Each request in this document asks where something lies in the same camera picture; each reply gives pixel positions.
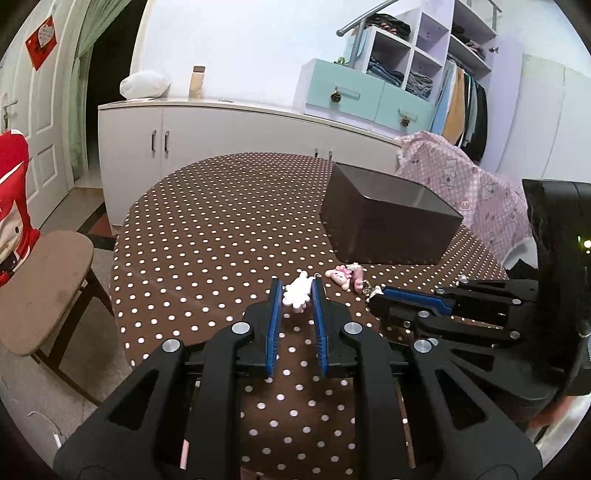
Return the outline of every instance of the polka dot tablecloth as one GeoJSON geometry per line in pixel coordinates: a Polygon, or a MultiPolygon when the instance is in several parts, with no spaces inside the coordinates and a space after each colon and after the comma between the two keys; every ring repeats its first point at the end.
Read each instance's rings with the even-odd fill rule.
{"type": "MultiPolygon", "coordinates": [[[[208,340],[267,298],[271,277],[324,273],[336,259],[319,219],[331,163],[284,154],[204,160],[169,175],[131,208],[115,246],[111,296],[132,366],[167,338],[208,340]]],[[[506,278],[464,227],[438,265],[364,265],[373,285],[426,292],[459,274],[506,278]]],[[[364,299],[328,279],[326,293],[382,329],[364,299]]],[[[351,380],[321,380],[311,308],[284,311],[274,379],[241,384],[242,466],[277,480],[357,478],[351,380]]]]}

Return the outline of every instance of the wooden chair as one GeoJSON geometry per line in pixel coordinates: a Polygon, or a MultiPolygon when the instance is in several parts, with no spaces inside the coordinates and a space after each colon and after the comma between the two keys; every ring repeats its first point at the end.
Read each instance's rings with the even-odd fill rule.
{"type": "Polygon", "coordinates": [[[12,353],[44,363],[98,406],[96,398],[60,370],[68,343],[92,297],[97,297],[113,315],[111,300],[90,268],[93,255],[92,242],[80,233],[42,235],[14,276],[0,287],[0,341],[12,353]],[[41,345],[60,324],[46,355],[41,345]]]}

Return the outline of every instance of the folded clothes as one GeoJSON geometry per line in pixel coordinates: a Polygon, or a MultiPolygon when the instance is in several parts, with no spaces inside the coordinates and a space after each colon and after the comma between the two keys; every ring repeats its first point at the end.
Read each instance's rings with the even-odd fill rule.
{"type": "Polygon", "coordinates": [[[452,34],[456,37],[459,41],[466,45],[470,50],[472,50],[476,55],[478,55],[482,60],[485,59],[484,48],[479,43],[476,43],[474,40],[471,40],[467,36],[464,35],[464,28],[460,25],[453,24],[452,25],[452,34]]]}
{"type": "Polygon", "coordinates": [[[408,40],[410,25],[388,14],[373,14],[365,21],[365,28],[372,25],[386,30],[400,38],[408,40]]]}
{"type": "Polygon", "coordinates": [[[387,69],[382,63],[373,57],[369,59],[368,72],[392,85],[396,85],[397,87],[400,87],[404,81],[404,74],[402,72],[387,69]]]}
{"type": "Polygon", "coordinates": [[[400,87],[402,85],[402,82],[400,82],[398,79],[392,78],[391,76],[380,72],[375,67],[368,68],[368,74],[385,82],[391,83],[395,87],[400,87]]]}
{"type": "Polygon", "coordinates": [[[432,88],[433,80],[429,77],[413,71],[408,75],[407,92],[412,93],[423,100],[429,100],[432,88]]]}

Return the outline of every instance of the door handle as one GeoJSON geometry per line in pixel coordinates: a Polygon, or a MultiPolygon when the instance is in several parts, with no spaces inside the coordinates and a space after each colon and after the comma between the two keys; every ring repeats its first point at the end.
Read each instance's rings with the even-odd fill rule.
{"type": "Polygon", "coordinates": [[[3,132],[8,131],[8,109],[10,107],[12,107],[13,105],[16,105],[17,103],[18,103],[18,100],[14,100],[13,102],[7,103],[6,105],[3,106],[3,108],[4,108],[4,115],[3,115],[4,125],[3,125],[3,129],[2,129],[3,132]]]}

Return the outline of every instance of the cartoon print fabric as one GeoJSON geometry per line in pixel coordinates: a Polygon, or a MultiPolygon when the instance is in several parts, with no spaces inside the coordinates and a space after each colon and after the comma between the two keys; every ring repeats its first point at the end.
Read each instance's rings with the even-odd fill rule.
{"type": "Polygon", "coordinates": [[[396,175],[425,185],[453,206],[498,261],[532,235],[520,184],[477,167],[439,135],[417,132],[401,140],[396,175]]]}

